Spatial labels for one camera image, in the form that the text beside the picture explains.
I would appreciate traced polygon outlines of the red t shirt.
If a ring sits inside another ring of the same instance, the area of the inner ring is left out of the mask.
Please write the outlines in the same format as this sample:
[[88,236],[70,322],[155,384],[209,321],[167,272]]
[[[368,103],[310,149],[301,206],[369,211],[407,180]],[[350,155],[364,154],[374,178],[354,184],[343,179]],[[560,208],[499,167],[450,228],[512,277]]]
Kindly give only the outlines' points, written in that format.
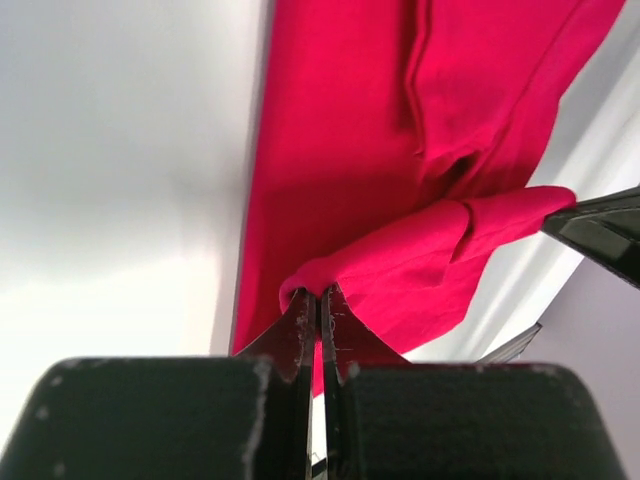
[[338,285],[398,353],[457,326],[500,246],[573,205],[532,187],[619,1],[280,1],[233,351]]

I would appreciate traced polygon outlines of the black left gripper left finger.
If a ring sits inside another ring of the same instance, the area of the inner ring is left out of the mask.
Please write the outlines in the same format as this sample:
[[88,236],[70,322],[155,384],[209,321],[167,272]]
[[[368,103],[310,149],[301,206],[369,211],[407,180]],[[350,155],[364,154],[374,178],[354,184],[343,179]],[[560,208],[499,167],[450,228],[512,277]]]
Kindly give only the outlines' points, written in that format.
[[316,301],[232,357],[71,358],[36,383],[13,479],[308,479]]

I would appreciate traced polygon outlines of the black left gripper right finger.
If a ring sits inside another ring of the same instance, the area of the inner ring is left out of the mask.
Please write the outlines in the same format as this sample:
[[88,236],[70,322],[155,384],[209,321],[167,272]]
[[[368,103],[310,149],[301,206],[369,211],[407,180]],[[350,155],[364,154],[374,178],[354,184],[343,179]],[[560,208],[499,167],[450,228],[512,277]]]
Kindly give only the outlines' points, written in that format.
[[320,302],[332,479],[622,479],[594,399],[548,363],[414,364]]

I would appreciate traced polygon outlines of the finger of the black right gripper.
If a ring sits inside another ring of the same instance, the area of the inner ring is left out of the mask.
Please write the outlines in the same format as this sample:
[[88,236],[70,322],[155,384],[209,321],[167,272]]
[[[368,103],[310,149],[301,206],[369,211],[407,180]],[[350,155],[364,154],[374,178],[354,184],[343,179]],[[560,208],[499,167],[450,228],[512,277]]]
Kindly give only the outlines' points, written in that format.
[[547,216],[542,231],[639,286],[639,188],[581,201]]

